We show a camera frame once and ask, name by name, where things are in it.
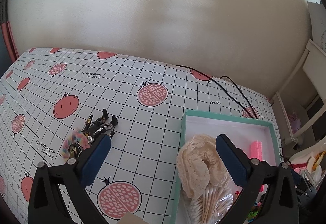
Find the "cream lace scrunchie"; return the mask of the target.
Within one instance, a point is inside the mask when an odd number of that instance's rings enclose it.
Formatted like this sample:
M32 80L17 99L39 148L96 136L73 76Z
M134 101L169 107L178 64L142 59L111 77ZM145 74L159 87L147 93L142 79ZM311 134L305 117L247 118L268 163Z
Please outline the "cream lace scrunchie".
M194 135L179 150L176 166L182 188L190 199L199 198L208 185L224 188L231 176L216 150L216 139Z

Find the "white wooden shelf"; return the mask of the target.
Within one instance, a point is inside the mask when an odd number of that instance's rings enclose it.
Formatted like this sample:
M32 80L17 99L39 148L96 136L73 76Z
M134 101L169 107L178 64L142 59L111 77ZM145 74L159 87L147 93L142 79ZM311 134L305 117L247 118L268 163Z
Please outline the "white wooden shelf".
M308 117L307 109L286 92L297 75L304 75L304 84L312 84L322 100L321 108L312 117ZM308 40L298 64L272 97L272 109L282 147L294 147L303 142L305 135L313 136L312 125L325 113L325 52L312 40Z

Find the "black gold action figure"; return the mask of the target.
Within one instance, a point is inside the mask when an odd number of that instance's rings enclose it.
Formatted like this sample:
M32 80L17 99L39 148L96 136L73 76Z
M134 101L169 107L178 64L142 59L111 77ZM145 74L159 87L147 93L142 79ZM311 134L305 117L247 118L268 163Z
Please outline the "black gold action figure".
M90 115L85 122L83 130L74 130L72 135L68 137L61 150L61 155L64 161L70 158L77 159L81 152L91 147L93 142L101 135L110 132L109 136L114 135L114 128L118 125L118 119L116 116L112 116L110 122L107 122L109 115L106 109L103 109L102 116L92 121L93 115Z

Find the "pink hair roller clip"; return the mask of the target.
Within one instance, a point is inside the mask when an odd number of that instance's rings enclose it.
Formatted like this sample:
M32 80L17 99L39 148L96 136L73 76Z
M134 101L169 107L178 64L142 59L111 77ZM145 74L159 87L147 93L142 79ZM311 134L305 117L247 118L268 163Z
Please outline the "pink hair roller clip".
M250 145L250 159L252 158L256 158L259 161L262 161L262 142L261 141L254 141L251 145Z

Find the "colourful plastic clips pile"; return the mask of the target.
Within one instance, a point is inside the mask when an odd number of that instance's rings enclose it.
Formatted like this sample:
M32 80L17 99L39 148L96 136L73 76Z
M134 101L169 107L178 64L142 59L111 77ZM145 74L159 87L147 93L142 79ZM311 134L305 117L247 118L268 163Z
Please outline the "colourful plastic clips pile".
M261 208L262 202L255 202L254 206L252 207L251 211L249 212L248 216L247 216L247 223L250 223L252 221L254 221L254 219L256 219L260 208Z

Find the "bag of cotton swabs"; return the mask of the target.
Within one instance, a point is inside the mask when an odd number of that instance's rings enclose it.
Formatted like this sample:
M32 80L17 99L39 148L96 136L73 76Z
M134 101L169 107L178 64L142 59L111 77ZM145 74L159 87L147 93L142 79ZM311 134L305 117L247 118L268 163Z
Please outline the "bag of cotton swabs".
M232 204L233 194L229 186L209 184L199 198L189 200L187 212L191 223L218 223Z

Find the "pomegranate grid tablecloth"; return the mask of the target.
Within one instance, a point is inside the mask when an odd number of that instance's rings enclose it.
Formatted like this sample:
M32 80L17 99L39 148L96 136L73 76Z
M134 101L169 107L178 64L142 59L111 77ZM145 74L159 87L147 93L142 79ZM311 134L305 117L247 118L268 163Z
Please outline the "pomegranate grid tablecloth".
M261 94L196 70L74 49L24 52L1 74L1 197L19 223L185 223L177 162L206 135L199 158L226 214L241 188L214 165L226 134L281 162L271 104Z

